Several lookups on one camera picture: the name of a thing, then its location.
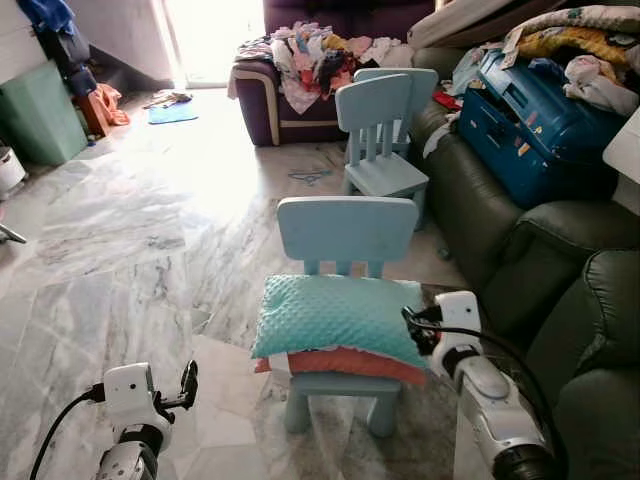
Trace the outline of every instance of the blue suitcase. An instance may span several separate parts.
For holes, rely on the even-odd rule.
[[[497,50],[485,56],[486,89],[467,89],[460,134],[522,208],[609,198],[617,174],[602,152],[625,119],[565,97],[558,80],[526,61],[501,70],[503,58]]]

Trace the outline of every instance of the green storage box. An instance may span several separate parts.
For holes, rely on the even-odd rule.
[[[87,146],[53,61],[0,85],[0,137],[21,161],[46,165],[63,164]]]

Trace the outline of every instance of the teal pillow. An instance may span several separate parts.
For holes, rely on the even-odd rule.
[[[351,347],[426,368],[400,311],[422,307],[417,282],[338,275],[267,278],[252,358]]]

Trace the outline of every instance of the white bucket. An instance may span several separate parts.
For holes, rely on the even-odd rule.
[[[9,147],[0,147],[0,193],[5,193],[18,185],[26,172]]]

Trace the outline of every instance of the orange cushion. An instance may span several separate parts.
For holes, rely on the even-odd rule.
[[[351,348],[338,347],[335,350],[315,350],[289,354],[291,373],[299,372],[342,372],[370,377],[395,378],[401,382],[424,385],[424,370],[373,353]],[[269,372],[268,358],[259,358],[256,373]]]

